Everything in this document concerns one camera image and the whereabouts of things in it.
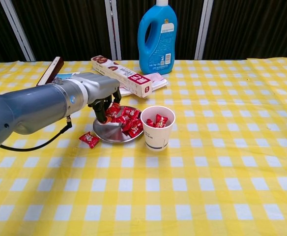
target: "table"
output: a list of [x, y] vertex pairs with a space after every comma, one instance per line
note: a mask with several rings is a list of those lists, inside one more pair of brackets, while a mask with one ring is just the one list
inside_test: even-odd
[[[139, 71], [138, 61], [121, 61]], [[0, 93], [35, 86], [49, 62], [0, 63]], [[62, 73], [91, 70], [65, 62]], [[0, 149], [0, 235], [287, 235], [287, 58], [177, 60], [167, 88], [122, 105], [174, 110], [169, 148], [144, 137], [89, 149], [94, 111], [28, 153]], [[45, 142], [61, 120], [18, 148]]]

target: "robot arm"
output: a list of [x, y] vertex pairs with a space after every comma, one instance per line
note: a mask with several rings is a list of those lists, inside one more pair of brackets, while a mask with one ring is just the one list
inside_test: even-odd
[[105, 123], [105, 110], [114, 95], [120, 102], [119, 81], [107, 76], [83, 73], [67, 80], [0, 95], [0, 145], [12, 132], [31, 134], [85, 105], [93, 107]]

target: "paper cup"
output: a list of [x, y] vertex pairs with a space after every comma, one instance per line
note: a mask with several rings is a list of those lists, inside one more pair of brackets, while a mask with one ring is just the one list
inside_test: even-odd
[[[157, 114], [169, 118], [166, 127], [154, 128], [146, 124], [147, 119], [155, 121]], [[175, 122], [174, 112], [167, 107], [152, 106], [142, 111], [140, 119], [143, 123], [143, 133], [148, 149], [152, 151], [164, 150], [168, 146], [172, 126]]]

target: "red candy wrapper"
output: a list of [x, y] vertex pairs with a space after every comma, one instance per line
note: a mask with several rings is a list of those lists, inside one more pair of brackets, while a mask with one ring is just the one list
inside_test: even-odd
[[134, 125], [134, 122], [135, 122], [135, 121], [136, 121], [135, 119], [129, 119], [129, 120], [127, 121], [127, 123], [125, 124], [125, 126], [122, 127], [122, 131], [125, 132], [125, 131], [130, 130], [130, 128]]
[[94, 148], [95, 145], [97, 145], [97, 143], [100, 140], [98, 137], [95, 137], [95, 136], [91, 135], [90, 132], [87, 132], [86, 134], [81, 136], [79, 139], [81, 141], [87, 143], [90, 148]]
[[155, 127], [156, 128], [163, 128], [163, 127], [165, 127], [165, 124], [167, 121], [168, 121], [167, 117], [163, 117], [163, 116], [157, 114], [157, 116], [155, 118]]
[[117, 103], [113, 103], [113, 105], [111, 107], [109, 107], [105, 114], [109, 117], [117, 117], [117, 114], [120, 112], [120, 107], [116, 106]]
[[135, 110], [135, 109], [131, 109], [129, 107], [125, 107], [123, 112], [122, 112], [122, 116], [127, 115], [130, 119], [137, 119], [139, 113], [140, 113], [139, 110]]
[[116, 103], [116, 102], [113, 102], [112, 103], [112, 107], [118, 107], [119, 108], [120, 104], [119, 103]]
[[129, 120], [128, 116], [120, 116], [120, 117], [114, 117], [112, 118], [112, 123], [123, 123], [126, 124], [127, 121]]
[[140, 119], [135, 119], [132, 127], [128, 130], [130, 137], [134, 138], [139, 135], [143, 130], [143, 124]]
[[147, 119], [146, 124], [151, 126], [151, 127], [155, 127], [155, 123], [153, 123], [153, 121], [150, 119]]

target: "snack box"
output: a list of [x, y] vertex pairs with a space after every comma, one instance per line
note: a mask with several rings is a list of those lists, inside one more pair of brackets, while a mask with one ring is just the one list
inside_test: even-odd
[[147, 97], [152, 93], [152, 81], [103, 56], [91, 58], [93, 69], [102, 75], [117, 79], [121, 86], [138, 97]]

